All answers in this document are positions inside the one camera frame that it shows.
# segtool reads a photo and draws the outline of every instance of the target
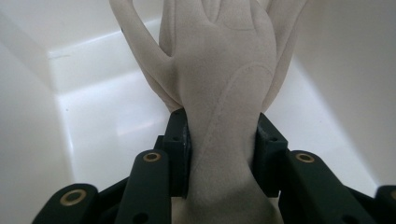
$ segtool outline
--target glove stitching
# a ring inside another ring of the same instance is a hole
[[[199,164],[201,163],[201,159],[204,157],[204,155],[206,153],[207,147],[212,143],[213,136],[214,136],[213,132],[214,132],[214,130],[216,130],[216,128],[219,125],[219,117],[223,113],[226,99],[228,98],[229,93],[232,91],[232,89],[234,87],[234,83],[236,83],[236,80],[238,78],[243,77],[242,75],[244,75],[249,69],[251,69],[253,67],[261,67],[269,75],[271,75],[271,77],[274,76],[270,69],[268,69],[262,63],[258,63],[258,62],[253,62],[253,63],[249,63],[247,65],[241,66],[240,68],[238,68],[236,70],[236,72],[232,76],[230,76],[230,78],[227,80],[227,85],[226,85],[225,89],[222,91],[222,93],[217,101],[218,106],[216,106],[216,108],[214,110],[214,114],[211,116],[211,120],[209,122],[207,131],[206,131],[204,142],[199,146],[200,148],[203,148],[203,151],[201,152],[201,155],[199,156],[199,158],[196,159],[197,161],[194,164],[194,167],[191,168],[191,175],[199,167]]]

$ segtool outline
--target glove finger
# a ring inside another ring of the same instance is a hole
[[[158,82],[171,74],[171,58],[157,45],[131,0],[110,0],[111,8],[134,56]]]
[[[289,70],[291,56],[293,54],[296,39],[297,31],[296,29],[293,29],[290,33],[289,41],[286,44],[286,47],[284,48],[283,53],[278,60],[278,63],[276,64],[274,79],[272,81],[270,90],[265,95],[264,101],[262,103],[262,112],[268,109],[271,103],[275,100],[277,94],[280,91],[280,88],[282,87],[283,81],[285,80],[286,74]]]
[[[276,36],[276,59],[282,56],[290,39],[291,32],[304,9],[307,0],[272,0],[268,15],[274,26]]]
[[[152,77],[149,73],[142,69],[143,74],[145,75],[146,81],[148,82],[149,86],[155,93],[161,98],[161,100],[165,103],[166,107],[168,108],[169,112],[173,112],[182,108],[183,106],[176,102],[170,94],[168,94],[163,87]]]
[[[260,6],[265,10],[268,11],[268,7],[270,6],[272,0],[257,0]]]
[[[165,0],[160,27],[160,48],[168,56],[174,55],[175,37],[175,0]]]
[[[221,0],[202,0],[206,16],[213,23],[218,19],[220,3]]]
[[[176,27],[193,26],[197,22],[207,21],[201,0],[174,0]]]
[[[271,19],[256,0],[250,0],[250,10],[254,29],[256,30],[257,36],[261,40],[263,48],[265,49],[266,58],[263,60],[268,64],[268,68],[275,72],[276,39]]]
[[[217,23],[235,30],[253,29],[250,0],[222,0]]]

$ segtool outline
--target suede glove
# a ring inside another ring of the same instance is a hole
[[[189,195],[173,200],[173,223],[276,222],[250,164],[257,121],[286,75],[304,2],[274,0],[267,13],[255,0],[165,0],[159,47],[133,1],[110,0],[150,87],[170,111],[187,112]]]

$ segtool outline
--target white box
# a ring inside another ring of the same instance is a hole
[[[160,0],[135,0],[158,38]],[[373,196],[396,184],[396,2],[311,1],[266,112],[290,149]],[[107,0],[0,2],[0,223],[28,223],[58,189],[130,173],[169,113]]]

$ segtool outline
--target glove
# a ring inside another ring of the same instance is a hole
[[[250,164],[257,121],[286,75],[304,0],[268,4],[277,22],[255,0],[165,0],[160,47],[132,1],[110,4],[150,87],[170,111],[187,113],[189,195],[173,200],[173,222],[276,223]]]

